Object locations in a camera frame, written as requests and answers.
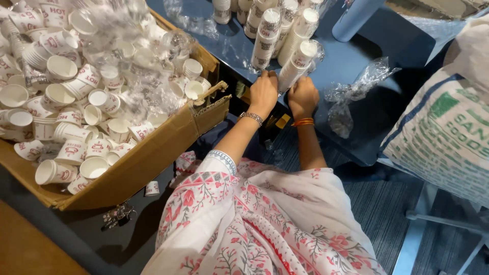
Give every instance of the blue table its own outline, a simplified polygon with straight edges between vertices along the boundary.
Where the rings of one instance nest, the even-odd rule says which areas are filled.
[[[343,13],[340,2],[326,13],[312,37],[323,44],[326,53],[322,64],[310,74],[321,97],[332,86],[332,82],[352,83],[358,73],[377,57],[389,56],[392,67],[407,71],[424,67],[435,40],[386,6],[379,9],[350,42],[336,41],[331,29]],[[161,0],[147,0],[147,4],[175,23],[168,18]],[[182,14],[208,18],[212,11],[211,0],[186,0]],[[251,85],[258,77],[249,68],[254,40],[245,36],[235,14],[229,24],[218,25],[217,31],[218,40],[193,35],[204,48],[229,67],[232,74]],[[276,60],[272,60],[269,69],[278,72],[280,66]],[[348,139],[342,139],[331,131],[328,125],[329,104],[321,100],[315,114],[317,132],[332,141],[334,147],[358,165],[373,165],[377,160],[380,143],[417,92],[416,87],[410,83],[409,75],[406,75],[402,71],[397,73],[370,91],[367,98],[350,105],[355,126]],[[287,108],[284,95],[279,98],[279,103]]]

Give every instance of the white kurta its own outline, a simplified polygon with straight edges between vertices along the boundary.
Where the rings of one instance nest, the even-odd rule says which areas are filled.
[[[177,172],[143,274],[385,274],[330,168],[236,167],[213,150]]]

